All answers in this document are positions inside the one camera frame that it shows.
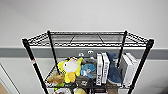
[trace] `metal shelf rack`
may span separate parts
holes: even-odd
[[[53,31],[51,32],[48,30],[47,33],[43,33],[33,38],[30,38],[30,39],[24,38],[22,39],[22,42],[28,52],[28,55],[31,59],[31,62],[33,63],[37,76],[41,82],[41,86],[44,89],[44,92],[46,94],[49,94],[47,91],[47,88],[54,88],[55,86],[48,83],[46,81],[47,78],[43,80],[30,46],[51,47],[52,54],[55,61],[55,66],[51,69],[47,77],[51,76],[51,74],[53,74],[54,71],[60,73],[57,67],[58,62],[57,62],[57,58],[54,50],[54,48],[57,48],[57,47],[76,47],[76,48],[120,47],[117,67],[119,67],[119,62],[120,62],[124,47],[145,47],[144,53],[140,60],[140,64],[138,66],[136,74],[133,78],[132,84],[130,85],[130,88],[127,88],[129,89],[128,94],[131,94],[132,90],[135,87],[135,83],[138,79],[138,76],[141,72],[141,69],[145,63],[145,60],[149,54],[149,51],[154,44],[153,39],[148,40],[143,37],[137,36],[135,34],[129,33],[127,31],[123,31],[123,32],[58,32],[58,31],[54,32]],[[95,86],[93,86],[93,82],[90,82],[89,86],[86,86],[86,87],[82,86],[82,87],[90,88],[90,89],[95,88]],[[121,86],[105,85],[105,88],[107,89],[120,88],[120,87]]]

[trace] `white wall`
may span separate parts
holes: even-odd
[[[53,31],[123,31],[168,48],[168,0],[0,0],[0,47]]]

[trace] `wire shelf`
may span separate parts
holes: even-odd
[[[51,32],[54,47],[121,47],[124,32]],[[50,46],[47,33],[28,39],[30,46]],[[127,33],[124,47],[145,47],[147,39]]]

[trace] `box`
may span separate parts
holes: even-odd
[[[97,53],[97,78],[96,78],[96,85],[99,85],[99,86],[101,86],[101,82],[102,82],[102,68],[103,68],[102,55]]]
[[[103,57],[103,76],[102,76],[102,83],[105,84],[107,81],[107,75],[109,70],[110,61],[106,53],[102,53]]]
[[[129,87],[137,70],[136,58],[130,53],[122,54],[119,70],[122,75],[122,85]]]

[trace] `shelf post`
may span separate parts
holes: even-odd
[[[47,34],[48,34],[48,37],[49,37],[49,40],[50,40],[50,45],[51,45],[51,49],[52,49],[52,53],[53,53],[53,57],[54,57],[54,61],[55,61],[55,67],[57,68],[58,74],[60,74],[60,71],[59,71],[58,66],[57,66],[57,59],[56,59],[56,54],[55,54],[52,38],[51,38],[51,33],[50,33],[49,30],[47,31]]]
[[[153,39],[149,39],[148,43],[146,44],[146,49],[145,49],[145,51],[144,51],[144,53],[143,53],[143,56],[142,56],[142,58],[141,58],[140,64],[139,64],[139,66],[138,66],[138,69],[137,69],[137,71],[136,71],[136,73],[135,73],[135,76],[134,76],[134,78],[133,78],[132,84],[130,85],[130,89],[129,89],[129,91],[128,91],[128,94],[131,94],[131,93],[132,93],[132,90],[133,90],[134,87],[135,87],[135,83],[136,83],[136,81],[137,81],[137,79],[138,79],[138,76],[139,76],[139,74],[140,74],[140,72],[141,72],[141,70],[142,70],[142,67],[143,67],[143,65],[144,65],[144,63],[145,63],[145,60],[146,60],[146,58],[147,58],[147,56],[148,56],[148,54],[149,54],[149,51],[150,51],[150,49],[152,48],[153,44],[154,44],[154,40],[153,40]]]
[[[36,71],[36,74],[37,74],[37,76],[38,76],[40,82],[41,82],[41,86],[42,86],[42,88],[44,89],[44,92],[45,92],[46,94],[49,94],[48,91],[47,91],[46,85],[45,85],[45,83],[44,83],[44,81],[43,81],[43,78],[42,78],[42,76],[41,76],[40,70],[39,70],[39,68],[38,68],[38,66],[37,66],[37,63],[36,63],[36,61],[35,61],[35,58],[34,58],[34,56],[33,56],[33,53],[32,53],[32,51],[31,51],[31,49],[30,49],[30,45],[29,45],[28,40],[27,40],[27,39],[22,39],[22,42],[23,42],[23,45],[24,45],[24,47],[26,48],[26,50],[27,50],[27,52],[28,52],[28,55],[29,55],[29,57],[30,57],[30,59],[31,59],[31,62],[33,63],[34,69],[35,69],[35,71]]]
[[[119,52],[119,55],[118,55],[117,68],[119,67],[119,64],[120,64],[120,59],[121,59],[121,55],[122,55],[122,52],[123,52],[123,47],[124,47],[124,44],[125,44],[126,36],[127,36],[127,31],[125,30],[122,45],[121,45],[121,49],[120,49],[120,52]]]

